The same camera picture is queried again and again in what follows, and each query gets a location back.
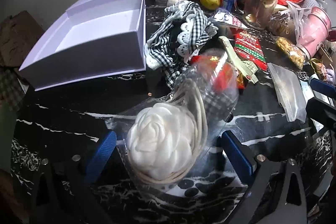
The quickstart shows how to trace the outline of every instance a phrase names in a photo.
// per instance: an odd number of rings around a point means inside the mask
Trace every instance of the blue gripper pad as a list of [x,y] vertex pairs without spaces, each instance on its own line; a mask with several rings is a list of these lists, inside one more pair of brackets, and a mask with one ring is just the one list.
[[117,144],[117,135],[111,131],[86,165],[84,183],[90,185],[98,179]]
[[236,136],[230,131],[223,132],[221,145],[230,163],[243,184],[252,185],[257,163],[252,151],[246,145],[242,145]]
[[336,99],[336,88],[334,85],[322,82],[321,80],[316,78],[310,79],[309,85],[312,90],[322,93],[330,98]]

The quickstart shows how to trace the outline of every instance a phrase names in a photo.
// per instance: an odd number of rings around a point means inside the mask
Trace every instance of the white flower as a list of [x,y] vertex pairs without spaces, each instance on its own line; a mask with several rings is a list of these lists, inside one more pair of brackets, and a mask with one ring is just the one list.
[[136,169],[165,180],[190,163],[194,122],[183,108],[157,103],[138,113],[127,134],[127,148]]

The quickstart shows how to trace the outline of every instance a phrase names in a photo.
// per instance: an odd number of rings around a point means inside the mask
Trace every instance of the pink cup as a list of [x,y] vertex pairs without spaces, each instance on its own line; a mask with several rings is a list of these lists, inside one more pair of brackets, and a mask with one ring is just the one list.
[[304,51],[308,59],[311,59],[327,38],[330,29],[330,18],[320,7],[313,7],[312,13],[303,26],[303,36],[297,42],[297,46]]

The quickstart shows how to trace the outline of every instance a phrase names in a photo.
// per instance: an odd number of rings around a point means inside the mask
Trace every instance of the lemon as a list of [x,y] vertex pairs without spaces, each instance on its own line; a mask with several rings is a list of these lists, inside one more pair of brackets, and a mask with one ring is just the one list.
[[201,4],[209,9],[209,10],[215,10],[220,5],[220,0],[200,0]]

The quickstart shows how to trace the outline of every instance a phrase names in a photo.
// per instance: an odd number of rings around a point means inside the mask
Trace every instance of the open cardboard box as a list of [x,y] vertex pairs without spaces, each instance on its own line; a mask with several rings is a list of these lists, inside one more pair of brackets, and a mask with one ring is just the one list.
[[35,90],[146,69],[145,0],[79,0],[38,40],[20,72]]

